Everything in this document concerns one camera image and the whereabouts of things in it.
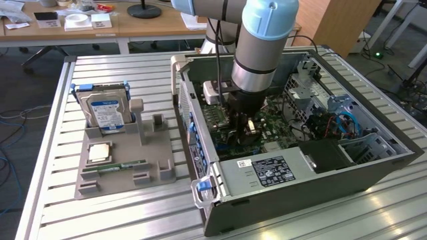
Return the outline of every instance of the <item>aluminum table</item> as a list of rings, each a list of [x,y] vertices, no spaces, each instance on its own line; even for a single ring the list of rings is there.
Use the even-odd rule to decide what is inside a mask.
[[[319,47],[323,54],[331,50]],[[367,191],[296,211],[227,234],[206,238],[194,205],[191,179],[171,95],[171,56],[192,52],[83,56],[65,62],[17,229],[17,240],[39,239],[419,239],[427,236],[427,153]],[[427,150],[427,130],[346,61],[324,59],[415,143]],[[168,120],[177,181],[75,200],[84,115],[69,95],[71,83],[131,85],[144,100],[143,117]],[[339,94],[342,87],[322,78]]]

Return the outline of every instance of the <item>lamp base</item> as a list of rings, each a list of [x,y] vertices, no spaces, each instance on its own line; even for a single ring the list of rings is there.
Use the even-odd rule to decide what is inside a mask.
[[[139,19],[153,19],[161,15],[161,9],[153,5],[145,5],[145,9],[143,9],[143,5],[132,5],[127,8],[127,13]]]

